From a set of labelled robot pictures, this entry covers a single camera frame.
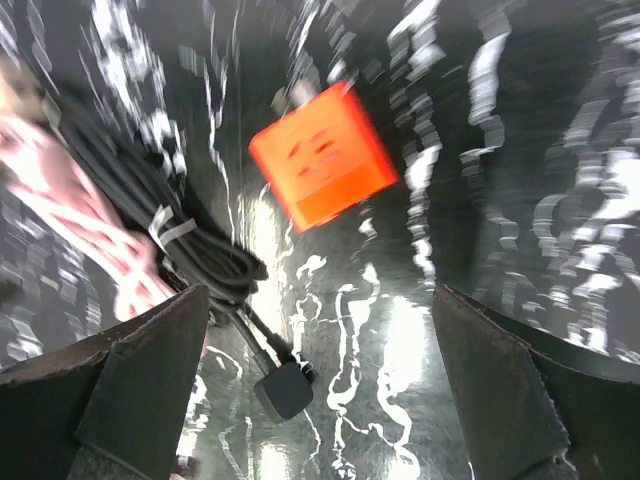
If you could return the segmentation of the pink plug adapter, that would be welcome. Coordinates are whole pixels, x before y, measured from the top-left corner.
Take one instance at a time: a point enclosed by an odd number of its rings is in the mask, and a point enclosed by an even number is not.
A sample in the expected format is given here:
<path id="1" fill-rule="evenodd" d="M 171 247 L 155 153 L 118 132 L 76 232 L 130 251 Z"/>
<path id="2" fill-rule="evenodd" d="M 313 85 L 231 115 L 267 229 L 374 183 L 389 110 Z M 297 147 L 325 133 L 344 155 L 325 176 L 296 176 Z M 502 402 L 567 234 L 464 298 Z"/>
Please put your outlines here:
<path id="1" fill-rule="evenodd" d="M 257 133 L 249 152 L 299 233 L 399 179 L 355 89 L 345 82 Z"/>

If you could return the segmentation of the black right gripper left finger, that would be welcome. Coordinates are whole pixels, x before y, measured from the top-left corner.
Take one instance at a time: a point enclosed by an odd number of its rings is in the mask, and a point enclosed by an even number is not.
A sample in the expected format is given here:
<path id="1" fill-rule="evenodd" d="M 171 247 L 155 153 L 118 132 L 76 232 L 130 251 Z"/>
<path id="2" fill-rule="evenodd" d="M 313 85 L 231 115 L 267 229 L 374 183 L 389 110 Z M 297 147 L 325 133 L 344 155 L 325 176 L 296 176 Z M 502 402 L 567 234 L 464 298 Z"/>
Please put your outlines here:
<path id="1" fill-rule="evenodd" d="M 2 478 L 169 478 L 207 322 L 207 289 L 189 287 L 2 371 Z"/>

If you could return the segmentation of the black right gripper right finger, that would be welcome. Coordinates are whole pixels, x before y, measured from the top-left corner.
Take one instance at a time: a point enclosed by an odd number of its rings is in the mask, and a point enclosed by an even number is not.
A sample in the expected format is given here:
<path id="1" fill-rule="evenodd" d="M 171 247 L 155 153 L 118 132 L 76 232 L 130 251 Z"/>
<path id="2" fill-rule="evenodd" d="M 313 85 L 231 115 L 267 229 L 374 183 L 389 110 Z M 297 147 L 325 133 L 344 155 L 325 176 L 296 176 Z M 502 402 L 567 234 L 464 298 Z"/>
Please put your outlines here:
<path id="1" fill-rule="evenodd" d="M 476 478 L 638 478 L 638 365 L 446 285 L 432 316 Z"/>

